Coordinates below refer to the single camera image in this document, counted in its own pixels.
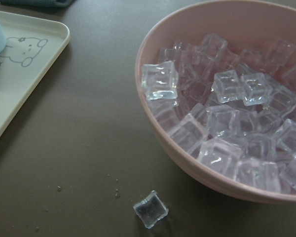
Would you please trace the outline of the pink bowl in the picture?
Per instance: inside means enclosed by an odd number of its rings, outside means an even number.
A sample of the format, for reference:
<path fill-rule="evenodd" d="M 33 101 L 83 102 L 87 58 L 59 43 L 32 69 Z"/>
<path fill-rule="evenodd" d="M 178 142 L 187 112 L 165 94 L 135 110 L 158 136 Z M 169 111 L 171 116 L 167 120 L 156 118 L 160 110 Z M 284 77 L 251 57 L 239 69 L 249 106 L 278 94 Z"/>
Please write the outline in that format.
<path fill-rule="evenodd" d="M 141 89 L 142 65 L 155 64 L 161 47 L 169 47 L 176 40 L 197 43 L 211 32 L 228 40 L 235 51 L 248 46 L 267 49 L 276 38 L 285 38 L 296 44 L 296 9 L 261 0 L 209 0 L 181 8 L 160 20 L 144 38 L 135 63 L 139 100 L 152 129 L 172 161 L 203 185 L 224 195 L 252 202 L 296 203 L 296 195 L 252 188 L 199 163 L 170 138 L 148 107 Z M 296 63 L 296 53 L 292 62 Z"/>

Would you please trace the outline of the spilled ice cube far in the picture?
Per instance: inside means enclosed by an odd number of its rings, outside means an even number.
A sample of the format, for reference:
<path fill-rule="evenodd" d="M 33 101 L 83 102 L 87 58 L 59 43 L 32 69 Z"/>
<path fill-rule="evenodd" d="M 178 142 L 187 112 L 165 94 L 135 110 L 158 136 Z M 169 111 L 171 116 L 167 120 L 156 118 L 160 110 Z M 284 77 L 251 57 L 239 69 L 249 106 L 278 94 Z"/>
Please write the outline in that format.
<path fill-rule="evenodd" d="M 159 220 L 169 213 L 169 209 L 155 190 L 152 190 L 146 198 L 134 204 L 133 209 L 147 229 L 154 227 Z"/>

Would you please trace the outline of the clear plastic ice cubes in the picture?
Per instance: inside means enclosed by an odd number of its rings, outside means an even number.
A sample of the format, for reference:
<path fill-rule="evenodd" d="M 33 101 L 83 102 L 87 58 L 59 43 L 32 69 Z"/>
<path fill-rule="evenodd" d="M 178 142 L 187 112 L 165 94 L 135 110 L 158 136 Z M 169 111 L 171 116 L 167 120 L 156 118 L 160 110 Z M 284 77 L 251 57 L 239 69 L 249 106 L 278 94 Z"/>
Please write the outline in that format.
<path fill-rule="evenodd" d="M 141 88 L 164 131 L 199 163 L 236 182 L 296 194 L 296 45 L 235 54 L 215 33 L 161 48 Z"/>

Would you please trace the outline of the cream rabbit serving tray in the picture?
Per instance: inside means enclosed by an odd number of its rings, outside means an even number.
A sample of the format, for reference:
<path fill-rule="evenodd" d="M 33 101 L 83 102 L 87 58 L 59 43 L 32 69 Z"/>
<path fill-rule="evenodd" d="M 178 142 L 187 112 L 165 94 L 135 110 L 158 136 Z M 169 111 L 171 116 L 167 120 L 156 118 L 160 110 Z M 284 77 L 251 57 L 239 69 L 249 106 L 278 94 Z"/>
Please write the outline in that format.
<path fill-rule="evenodd" d="M 0 11 L 0 136 L 70 40 L 57 21 Z"/>

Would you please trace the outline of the grey folded cloth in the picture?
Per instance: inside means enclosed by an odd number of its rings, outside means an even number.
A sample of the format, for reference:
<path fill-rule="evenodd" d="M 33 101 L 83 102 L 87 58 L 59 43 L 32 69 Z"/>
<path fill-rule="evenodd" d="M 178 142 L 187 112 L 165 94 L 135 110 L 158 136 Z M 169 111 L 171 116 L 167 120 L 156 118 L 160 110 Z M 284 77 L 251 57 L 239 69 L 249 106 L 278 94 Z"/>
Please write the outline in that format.
<path fill-rule="evenodd" d="M 67 7 L 73 0 L 0 0 L 2 4 L 29 5 L 36 7 Z"/>

